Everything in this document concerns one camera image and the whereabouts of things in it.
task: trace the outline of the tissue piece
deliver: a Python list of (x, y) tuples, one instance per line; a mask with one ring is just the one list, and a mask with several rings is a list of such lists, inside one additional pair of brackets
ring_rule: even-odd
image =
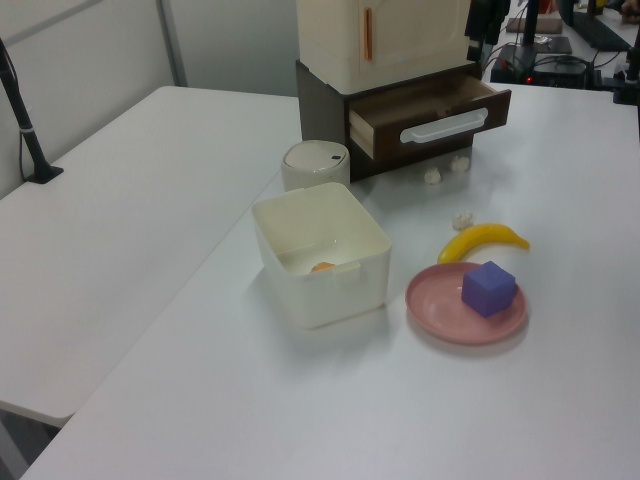
[(437, 185), (442, 181), (442, 176), (437, 168), (430, 168), (424, 174), (424, 181), (427, 185)]
[(464, 173), (469, 170), (469, 157), (453, 157), (451, 160), (451, 170), (455, 173)]
[(451, 222), (451, 224), (453, 225), (454, 230), (457, 230), (460, 232), (465, 228), (468, 228), (471, 225), (473, 225), (473, 213), (471, 212), (459, 213), (458, 215), (453, 217), (453, 221)]

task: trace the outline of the open drawer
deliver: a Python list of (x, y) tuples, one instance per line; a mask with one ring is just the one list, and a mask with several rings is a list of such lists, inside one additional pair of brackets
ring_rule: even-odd
[(455, 72), (349, 102), (350, 137), (375, 163), (438, 149), (507, 122), (511, 91)]

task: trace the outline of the drawer handle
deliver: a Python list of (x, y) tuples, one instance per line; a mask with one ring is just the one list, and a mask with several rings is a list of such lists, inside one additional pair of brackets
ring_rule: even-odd
[(486, 108), (480, 108), (471, 112), (436, 120), (435, 122), (407, 128), (400, 134), (400, 141), (402, 143), (427, 143), (440, 138), (457, 135), (458, 133), (468, 132), (469, 130), (482, 127), (488, 115), (489, 111)]
[(364, 59), (373, 58), (373, 11), (371, 8), (364, 9)]

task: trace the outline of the yellow banana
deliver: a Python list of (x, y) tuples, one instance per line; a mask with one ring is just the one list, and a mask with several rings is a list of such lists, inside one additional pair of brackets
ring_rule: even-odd
[(529, 248), (529, 242), (506, 225), (481, 223), (465, 228), (453, 237), (438, 255), (438, 263), (457, 262), (477, 246), (494, 242), (512, 243), (525, 249)]

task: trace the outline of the orange handle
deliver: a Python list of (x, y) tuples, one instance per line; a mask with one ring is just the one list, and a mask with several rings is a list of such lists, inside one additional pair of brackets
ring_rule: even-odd
[(371, 8), (364, 9), (364, 59), (373, 58), (373, 11)]

